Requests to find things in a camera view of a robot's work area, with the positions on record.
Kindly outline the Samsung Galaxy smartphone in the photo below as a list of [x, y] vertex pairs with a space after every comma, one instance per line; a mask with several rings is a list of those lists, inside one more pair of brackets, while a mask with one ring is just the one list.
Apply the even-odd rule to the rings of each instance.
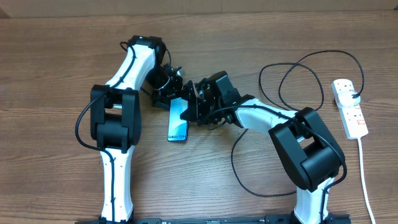
[[188, 102], [182, 98], [176, 98], [170, 101], [168, 141], [178, 142], [187, 140], [188, 122], [180, 118], [180, 115], [187, 108]]

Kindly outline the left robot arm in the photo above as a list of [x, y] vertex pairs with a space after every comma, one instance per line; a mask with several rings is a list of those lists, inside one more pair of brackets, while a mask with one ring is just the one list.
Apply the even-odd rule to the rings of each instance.
[[90, 133], [104, 170], [104, 203], [98, 223], [131, 223], [131, 164], [142, 131], [139, 90], [153, 88], [153, 106], [170, 108], [182, 89], [179, 68], [163, 64], [168, 49], [160, 37], [135, 35], [121, 43], [127, 52], [114, 77], [90, 93]]

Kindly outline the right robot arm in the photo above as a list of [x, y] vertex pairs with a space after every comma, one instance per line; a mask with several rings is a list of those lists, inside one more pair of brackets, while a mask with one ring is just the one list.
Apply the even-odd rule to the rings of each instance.
[[180, 117], [197, 125], [225, 120], [245, 130], [270, 137], [290, 180], [297, 201], [291, 215], [268, 215], [266, 222], [350, 223], [347, 215], [327, 210], [330, 189], [347, 175], [345, 155], [319, 114], [306, 107], [280, 110], [252, 95], [240, 95], [225, 71], [198, 83], [183, 85], [181, 97], [188, 108]]

